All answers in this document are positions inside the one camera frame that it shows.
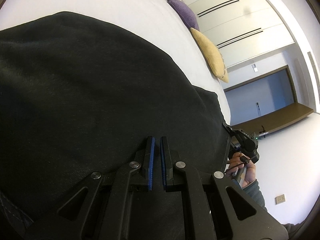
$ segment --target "bed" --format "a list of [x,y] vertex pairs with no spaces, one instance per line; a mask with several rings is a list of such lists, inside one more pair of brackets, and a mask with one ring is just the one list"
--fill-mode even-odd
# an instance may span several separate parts
[[167,0],[6,0],[0,10],[0,30],[61,11],[113,23],[162,49],[192,85],[218,95],[221,112],[230,123],[230,109],[218,78]]

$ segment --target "silver bolt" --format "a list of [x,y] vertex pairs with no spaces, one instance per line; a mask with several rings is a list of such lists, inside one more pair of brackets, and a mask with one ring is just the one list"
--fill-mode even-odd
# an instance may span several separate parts
[[184,168],[184,167],[186,166],[186,164],[185,164],[184,162],[177,162],[177,163],[176,163],[176,166],[177,166],[178,168]]
[[222,179],[223,178],[223,173],[221,171],[216,171],[213,174],[217,179]]
[[138,168],[138,167],[140,166],[140,163],[138,163],[138,162],[130,162],[130,163],[129,163],[129,166],[130,166],[131,168]]
[[91,174],[91,178],[93,179],[99,179],[101,177],[101,173],[98,171],[95,171]]

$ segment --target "person's hand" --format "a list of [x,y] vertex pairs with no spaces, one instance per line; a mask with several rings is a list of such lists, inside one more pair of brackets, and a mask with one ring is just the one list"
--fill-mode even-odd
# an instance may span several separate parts
[[[240,160],[241,156],[245,156],[245,155],[243,153],[235,153],[233,155],[232,159],[227,161],[227,164],[229,164],[228,168],[230,169],[233,166],[236,166],[236,165],[242,163],[242,161]],[[229,178],[232,178],[232,174],[234,172],[236,172],[238,169],[241,169],[243,167],[244,167],[244,164],[241,164],[238,167],[235,167],[235,168],[231,169],[230,171],[227,171],[226,175]],[[247,164],[247,172],[245,174],[244,182],[242,184],[242,187],[248,186],[250,183],[254,182],[255,180],[256,180],[256,165],[254,165],[254,163],[252,161],[249,161],[249,163]]]

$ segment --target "yellow pillow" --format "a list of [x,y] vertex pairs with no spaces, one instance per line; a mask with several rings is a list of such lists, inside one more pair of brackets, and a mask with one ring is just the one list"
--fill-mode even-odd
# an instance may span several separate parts
[[201,32],[194,28],[190,29],[193,38],[198,43],[198,46],[209,64],[213,74],[225,83],[229,82],[227,68],[224,65],[222,56],[218,48]]

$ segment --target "pillow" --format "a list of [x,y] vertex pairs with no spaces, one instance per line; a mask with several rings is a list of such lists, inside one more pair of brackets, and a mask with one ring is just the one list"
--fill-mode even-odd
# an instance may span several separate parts
[[184,25],[190,30],[194,28],[199,31],[199,25],[194,12],[181,0],[168,0],[171,7],[177,12]]
[[225,83],[229,82],[227,68],[224,65],[222,56],[218,48],[201,32],[191,28],[193,38],[198,43],[198,46],[209,64],[214,75]]

